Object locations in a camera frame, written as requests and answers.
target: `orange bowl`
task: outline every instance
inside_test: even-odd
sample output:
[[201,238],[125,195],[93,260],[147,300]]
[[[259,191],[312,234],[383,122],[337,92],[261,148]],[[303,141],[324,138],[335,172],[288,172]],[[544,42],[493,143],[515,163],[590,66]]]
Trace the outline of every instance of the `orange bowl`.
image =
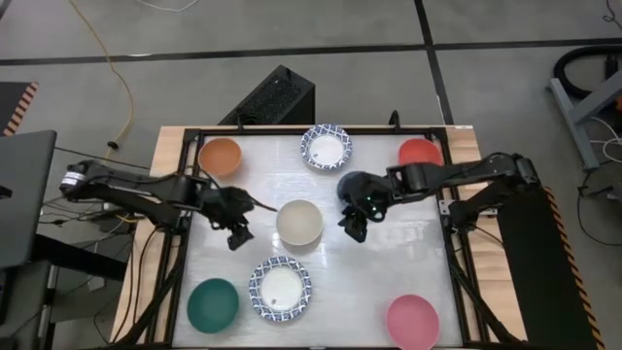
[[210,175],[231,175],[242,163],[242,149],[237,142],[227,138],[210,140],[198,153],[198,165]]

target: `gray floor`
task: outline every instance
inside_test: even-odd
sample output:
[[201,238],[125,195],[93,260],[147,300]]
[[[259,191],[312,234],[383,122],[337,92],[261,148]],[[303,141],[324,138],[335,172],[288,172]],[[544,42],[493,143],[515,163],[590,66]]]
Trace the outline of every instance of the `gray floor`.
[[[166,7],[188,3],[155,1]],[[407,0],[199,0],[179,14],[127,0],[76,2],[111,54],[424,42],[415,6]],[[424,3],[433,40],[441,44],[622,34],[613,23],[602,21],[607,15],[605,0]],[[622,16],[622,2],[611,4]],[[516,152],[533,159],[540,177],[557,195],[605,344],[617,349],[622,348],[622,248],[599,245],[578,228],[575,201],[583,178],[581,162],[544,89],[557,58],[571,49],[447,50],[437,55],[455,123],[475,126],[483,154]],[[65,0],[13,0],[0,18],[0,59],[95,55],[101,50]],[[136,121],[116,157],[149,165],[162,125],[217,123],[278,64],[317,85],[318,122],[386,123],[398,109],[404,123],[443,123],[423,51],[119,63],[135,97]],[[571,68],[571,77],[588,88],[602,78],[602,71],[600,60],[586,60]],[[127,97],[104,63],[0,66],[0,81],[41,84],[19,132],[53,128],[61,147],[103,155],[105,142],[125,122]],[[599,125],[593,127],[595,138],[610,138]],[[80,159],[55,154],[48,197],[57,195],[66,164]],[[617,166],[608,165],[594,183],[619,179]],[[619,212],[612,203],[586,200],[582,214],[594,235],[622,242]],[[41,227],[41,232],[68,242],[102,234],[87,224]],[[68,278],[73,283],[67,283],[75,285],[84,278],[74,276]],[[103,305],[110,293],[80,295]],[[103,330],[110,329],[114,308],[102,313],[108,319],[101,321]],[[90,319],[63,323],[56,335],[58,350],[101,344]]]

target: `red bowl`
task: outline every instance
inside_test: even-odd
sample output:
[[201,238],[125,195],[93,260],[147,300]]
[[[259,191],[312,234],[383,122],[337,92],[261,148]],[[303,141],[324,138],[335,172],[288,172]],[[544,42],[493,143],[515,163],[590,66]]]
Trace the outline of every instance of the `red bowl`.
[[402,350],[430,350],[438,341],[440,325],[434,307],[415,295],[395,299],[387,312],[387,329]]
[[434,143],[425,139],[411,139],[399,147],[399,165],[413,162],[443,164],[443,157]]

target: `bowl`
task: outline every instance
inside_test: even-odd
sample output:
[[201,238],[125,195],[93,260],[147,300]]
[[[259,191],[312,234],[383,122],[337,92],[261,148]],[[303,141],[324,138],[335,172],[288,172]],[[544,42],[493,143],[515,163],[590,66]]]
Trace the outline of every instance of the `bowl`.
[[315,241],[322,233],[322,213],[310,201],[297,199],[285,204],[276,216],[281,239],[293,246]]
[[239,300],[235,287],[222,278],[201,282],[188,299],[188,319],[203,333],[218,333],[237,315]]
[[413,162],[443,164],[443,157],[436,145],[425,139],[410,139],[399,147],[399,165]]
[[389,335],[400,349],[430,350],[438,341],[438,315],[422,297],[398,297],[389,306],[386,321]]
[[206,173],[224,177],[231,175],[242,163],[242,150],[228,138],[210,140],[198,153],[198,165]]

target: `black box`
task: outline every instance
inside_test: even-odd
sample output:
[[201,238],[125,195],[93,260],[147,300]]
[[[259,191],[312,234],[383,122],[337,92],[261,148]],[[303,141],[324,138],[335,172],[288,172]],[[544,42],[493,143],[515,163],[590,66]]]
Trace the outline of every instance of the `black box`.
[[315,84],[279,65],[219,125],[315,124]]

